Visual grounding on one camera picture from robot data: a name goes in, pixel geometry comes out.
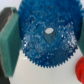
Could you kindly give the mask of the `gripper left finger with green pad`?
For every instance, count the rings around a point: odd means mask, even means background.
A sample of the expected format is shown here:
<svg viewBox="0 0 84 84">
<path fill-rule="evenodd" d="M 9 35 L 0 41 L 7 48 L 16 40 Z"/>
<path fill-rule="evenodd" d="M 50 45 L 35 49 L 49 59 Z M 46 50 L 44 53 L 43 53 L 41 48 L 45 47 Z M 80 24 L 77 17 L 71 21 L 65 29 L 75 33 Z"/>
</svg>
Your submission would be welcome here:
<svg viewBox="0 0 84 84">
<path fill-rule="evenodd" d="M 0 62 L 5 76 L 12 76 L 22 46 L 19 16 L 15 7 L 0 12 Z"/>
</svg>

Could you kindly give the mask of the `gripper right finger with green pad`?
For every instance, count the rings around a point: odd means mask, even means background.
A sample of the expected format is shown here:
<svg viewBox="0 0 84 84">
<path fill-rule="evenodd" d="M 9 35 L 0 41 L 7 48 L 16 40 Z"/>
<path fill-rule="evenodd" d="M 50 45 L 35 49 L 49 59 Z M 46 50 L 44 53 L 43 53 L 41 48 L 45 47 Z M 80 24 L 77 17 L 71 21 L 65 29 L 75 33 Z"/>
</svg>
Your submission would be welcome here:
<svg viewBox="0 0 84 84">
<path fill-rule="evenodd" d="M 82 26 L 82 29 L 81 29 L 81 35 L 80 35 L 80 40 L 78 42 L 78 45 L 82 54 L 84 54 L 84 25 Z"/>
</svg>

